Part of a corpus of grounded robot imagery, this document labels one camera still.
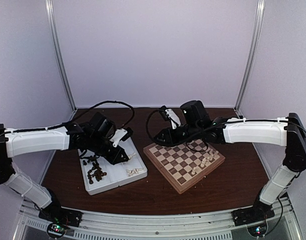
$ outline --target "wooden tabletop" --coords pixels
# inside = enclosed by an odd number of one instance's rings
[[[135,118],[129,126],[134,130],[132,140],[148,169],[148,176],[90,196],[85,190],[77,150],[57,151],[42,185],[52,189],[64,207],[112,214],[172,215],[207,213],[253,204],[268,178],[251,143],[214,144],[226,157],[224,163],[195,186],[178,194],[143,153],[143,148],[152,143],[145,132],[145,122],[153,108],[135,110]],[[211,119],[236,116],[230,108],[207,111]],[[78,122],[90,120],[95,112],[101,112],[117,126],[131,115],[128,108],[94,109]],[[151,119],[152,134],[168,126],[158,114]]]

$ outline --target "wooden chessboard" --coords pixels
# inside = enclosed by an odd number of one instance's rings
[[[206,149],[200,139],[188,146],[198,151]],[[179,194],[195,185],[225,160],[219,152],[215,154],[216,150],[210,145],[203,152],[192,151],[189,147],[184,144],[164,147],[153,143],[144,148],[144,153]],[[203,158],[207,157],[212,158],[201,167]],[[193,168],[196,168],[195,174],[192,174]]]

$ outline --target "white tray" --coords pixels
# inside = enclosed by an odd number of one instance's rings
[[[85,189],[90,195],[98,194],[110,189],[114,189],[116,187],[129,184],[131,182],[140,180],[147,176],[147,168],[143,163],[142,158],[138,154],[138,151],[132,141],[131,138],[127,139],[126,141],[121,141],[119,145],[125,149],[127,155],[134,155],[129,161],[121,162],[115,165],[110,164],[105,158],[100,157],[97,159],[99,166],[102,168],[103,172],[106,172],[107,175],[102,177],[102,180],[97,181],[93,177],[93,184],[89,184],[89,180],[87,178],[87,172],[93,167],[92,163],[88,163],[87,165],[83,165],[83,160],[87,162],[87,159],[80,159],[80,164],[82,167],[83,178]],[[84,157],[88,157],[94,155],[93,152],[88,151]],[[138,174],[128,176],[126,170],[133,170],[133,169],[143,169]]]

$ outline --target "white wall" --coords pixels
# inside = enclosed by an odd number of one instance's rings
[[[0,123],[32,128],[68,120],[44,0],[0,1]],[[49,152],[14,158],[40,180]],[[0,240],[8,240],[21,197],[0,185]]]
[[[306,128],[306,0],[266,1],[262,34],[242,104],[248,118],[296,112]],[[269,173],[284,159],[284,148],[260,145]],[[306,239],[306,171],[289,189]]]
[[[78,107],[103,100],[233,107],[252,39],[256,0],[54,0]]]

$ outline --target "chessboard border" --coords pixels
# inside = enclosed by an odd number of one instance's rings
[[[146,146],[144,148],[144,153],[150,159],[150,161],[153,163],[153,165],[158,169],[158,171],[166,178],[166,180],[172,185],[172,187],[179,194],[182,194],[183,192],[185,192],[186,190],[191,188],[193,185],[198,183],[201,179],[203,179],[204,176],[207,176],[213,170],[215,170],[217,167],[219,167],[219,165],[221,165],[225,160],[225,157],[222,154],[220,154],[220,152],[219,152],[218,155],[220,157],[217,160],[215,160],[209,167],[203,169],[197,176],[195,176],[192,179],[185,182],[185,186],[183,186],[183,185],[180,185],[176,180],[174,180],[174,178],[171,176],[171,174],[164,168],[162,163],[160,161],[158,161],[156,159],[156,157],[154,156],[154,154],[150,151],[150,149],[152,147],[155,147],[155,146],[157,146],[157,144],[155,144],[155,143],[152,143],[152,144]],[[216,149],[213,146],[209,145],[209,147],[216,151]]]

